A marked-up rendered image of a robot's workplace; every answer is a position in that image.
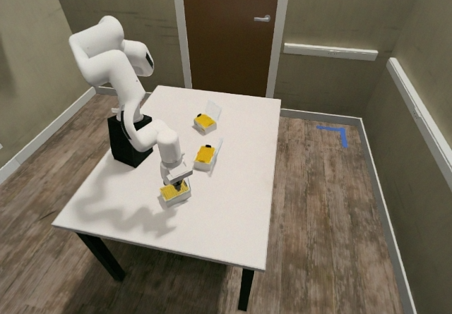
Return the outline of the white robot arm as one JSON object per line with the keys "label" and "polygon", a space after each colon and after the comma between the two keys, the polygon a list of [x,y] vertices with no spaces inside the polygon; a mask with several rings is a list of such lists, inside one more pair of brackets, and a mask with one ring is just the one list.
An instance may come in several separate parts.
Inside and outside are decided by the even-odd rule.
{"label": "white robot arm", "polygon": [[121,24],[111,16],[105,16],[98,25],[70,36],[69,45],[89,85],[99,87],[111,83],[120,108],[112,108],[112,113],[117,114],[117,120],[132,146],[145,152],[157,144],[162,164],[170,173],[167,176],[170,185],[192,175],[192,168],[185,167],[182,162],[185,152],[181,152],[177,132],[164,121],[156,119],[138,131],[134,128],[133,123],[143,120],[140,102],[145,96],[137,76],[150,76],[154,70],[147,47],[141,42],[124,40]]}

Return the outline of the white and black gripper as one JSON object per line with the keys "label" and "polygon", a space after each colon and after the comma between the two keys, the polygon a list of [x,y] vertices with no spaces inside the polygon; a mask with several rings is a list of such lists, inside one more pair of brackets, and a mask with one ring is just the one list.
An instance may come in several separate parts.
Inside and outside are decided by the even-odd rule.
{"label": "white and black gripper", "polygon": [[[183,162],[183,164],[186,167],[186,162],[185,162],[184,158],[182,159],[182,162]],[[164,176],[164,179],[163,179],[164,186],[170,185],[169,181],[167,180],[167,176],[170,175],[170,173],[169,173],[167,167],[165,167],[162,164],[162,162],[160,162],[160,173],[161,173],[162,179],[163,179],[163,176]],[[178,182],[172,184],[174,186],[174,189],[175,190],[177,189],[178,192],[181,190],[181,187],[182,187],[181,183],[182,183],[182,181],[183,181],[183,179],[181,181],[178,181]]]}

